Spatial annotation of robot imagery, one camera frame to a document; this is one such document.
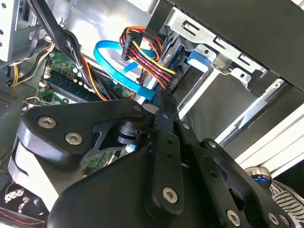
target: screw hole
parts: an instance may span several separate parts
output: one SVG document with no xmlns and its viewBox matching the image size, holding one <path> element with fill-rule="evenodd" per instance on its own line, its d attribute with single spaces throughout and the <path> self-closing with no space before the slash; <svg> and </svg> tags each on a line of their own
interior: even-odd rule
<svg viewBox="0 0 304 228">
<path fill-rule="evenodd" d="M 166 115 L 165 113 L 163 113 L 162 116 L 165 117 L 167 120 L 169 120 L 169 116 Z"/>
<path fill-rule="evenodd" d="M 214 178 L 217 178 L 217 177 L 218 177 L 218 176 L 215 174 L 214 171 L 211 171 L 210 173 L 211 173 L 211 175 L 212 175 Z"/>
</svg>

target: cooling fan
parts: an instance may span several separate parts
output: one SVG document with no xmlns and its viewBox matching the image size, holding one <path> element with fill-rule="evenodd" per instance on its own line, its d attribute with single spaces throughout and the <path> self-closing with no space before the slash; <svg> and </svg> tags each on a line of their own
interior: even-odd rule
<svg viewBox="0 0 304 228">
<path fill-rule="evenodd" d="M 19 214 L 42 221 L 45 221 L 48 217 L 48 210 L 43 201 L 18 184 L 9 184 L 5 191 L 4 200 L 5 208 Z"/>
</svg>

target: metal bolt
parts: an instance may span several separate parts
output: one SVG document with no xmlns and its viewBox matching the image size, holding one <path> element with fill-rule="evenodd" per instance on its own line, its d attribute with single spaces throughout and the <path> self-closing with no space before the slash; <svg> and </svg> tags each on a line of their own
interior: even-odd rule
<svg viewBox="0 0 304 228">
<path fill-rule="evenodd" d="M 279 220 L 277 220 L 276 216 L 273 213 L 268 213 L 268 217 L 270 219 L 270 221 L 272 221 L 274 224 L 276 224 L 277 226 L 280 224 Z"/>
<path fill-rule="evenodd" d="M 170 188 L 170 187 L 165 187 L 162 190 L 162 195 L 163 197 L 169 202 L 169 203 L 176 203 L 177 202 L 177 194 L 176 192 Z"/>
<path fill-rule="evenodd" d="M 229 221 L 236 227 L 239 227 L 241 225 L 241 220 L 239 219 L 238 215 L 233 210 L 227 211 L 227 217 L 228 217 Z"/>
<path fill-rule="evenodd" d="M 38 124 L 43 128 L 53 128 L 56 126 L 56 120 L 51 117 L 41 117 L 38 119 Z"/>
<path fill-rule="evenodd" d="M 183 123 L 182 125 L 184 126 L 184 128 L 186 128 L 186 129 L 190 129 L 189 124 L 187 124 L 187 123 Z"/>
<path fill-rule="evenodd" d="M 77 133 L 68 133 L 66 134 L 66 141 L 71 145 L 80 145 L 82 143 L 82 137 Z"/>
<path fill-rule="evenodd" d="M 70 101 L 67 98 L 62 99 L 63 103 L 68 104 Z"/>
<path fill-rule="evenodd" d="M 216 148 L 216 144 L 212 141 L 209 141 L 209 145 L 212 146 L 213 148 Z"/>
<path fill-rule="evenodd" d="M 138 111 L 138 112 L 141 112 L 141 111 L 142 111 L 142 109 L 141 109 L 140 107 L 138 107 L 138 106 L 133 106 L 133 108 L 134 108 L 136 111 Z"/>
<path fill-rule="evenodd" d="M 279 214 L 279 216 L 280 216 L 281 220 L 283 220 L 283 222 L 284 222 L 286 225 L 288 225 L 288 226 L 290 225 L 289 221 L 287 220 L 287 218 L 286 218 L 284 215 Z"/>
</svg>

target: red wire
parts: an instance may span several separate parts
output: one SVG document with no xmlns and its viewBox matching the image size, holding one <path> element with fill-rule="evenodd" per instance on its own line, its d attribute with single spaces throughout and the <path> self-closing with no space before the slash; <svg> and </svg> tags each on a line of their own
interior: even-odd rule
<svg viewBox="0 0 304 228">
<path fill-rule="evenodd" d="M 23 224 L 23 225 L 35 226 L 35 225 L 40 225 L 40 224 L 42 224 L 42 222 L 37 222 L 37 223 L 23 222 L 23 221 L 20 221 L 20 220 L 18 220 L 18 219 L 16 219 L 16 218 L 12 217 L 12 216 L 9 216 L 9 215 L 5 214 L 3 211 L 0 211 L 0 214 L 2 214 L 3 216 L 5 216 L 5 217 L 7 217 L 7 218 L 9 218 L 9 219 L 14 220 L 15 222 L 21 223 L 21 224 Z"/>
<path fill-rule="evenodd" d="M 154 65 L 152 65 L 151 63 L 147 62 L 144 58 L 142 58 L 139 54 L 137 54 L 133 49 L 131 49 L 131 52 L 138 58 L 140 59 L 142 62 L 144 62 L 146 65 L 148 65 L 149 67 L 153 68 L 154 71 L 157 71 L 158 74 L 160 74 L 160 76 L 162 76 L 163 78 L 165 78 L 168 82 L 170 82 L 171 80 L 169 79 L 168 76 L 166 76 L 162 71 L 160 71 L 159 69 L 157 69 Z"/>
</svg>

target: mounting hole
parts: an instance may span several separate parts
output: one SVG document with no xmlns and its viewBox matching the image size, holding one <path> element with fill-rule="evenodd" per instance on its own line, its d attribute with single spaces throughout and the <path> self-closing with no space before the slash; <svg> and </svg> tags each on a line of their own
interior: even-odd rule
<svg viewBox="0 0 304 228">
<path fill-rule="evenodd" d="M 141 112 L 141 111 L 142 111 L 142 109 L 141 109 L 140 107 L 138 107 L 138 106 L 133 106 L 133 108 L 134 108 L 136 111 L 138 111 L 138 112 Z"/>
<path fill-rule="evenodd" d="M 280 86 L 281 86 L 280 83 L 275 83 L 275 88 L 278 88 L 278 87 L 280 87 Z"/>
<path fill-rule="evenodd" d="M 218 177 L 218 176 L 215 174 L 214 171 L 211 171 L 210 173 L 211 173 L 211 175 L 212 175 L 214 178 L 217 178 L 217 177 Z"/>
<path fill-rule="evenodd" d="M 165 117 L 167 120 L 169 120 L 169 116 L 166 115 L 165 113 L 163 113 L 162 116 Z"/>
<path fill-rule="evenodd" d="M 241 197 L 241 195 L 239 194 L 239 192 L 237 190 L 233 189 L 233 188 L 230 188 L 229 192 L 230 192 L 230 194 L 232 196 L 232 199 L 234 200 L 234 203 L 237 206 L 237 209 L 239 211 L 244 210 L 244 208 L 245 208 L 244 200 Z"/>
</svg>

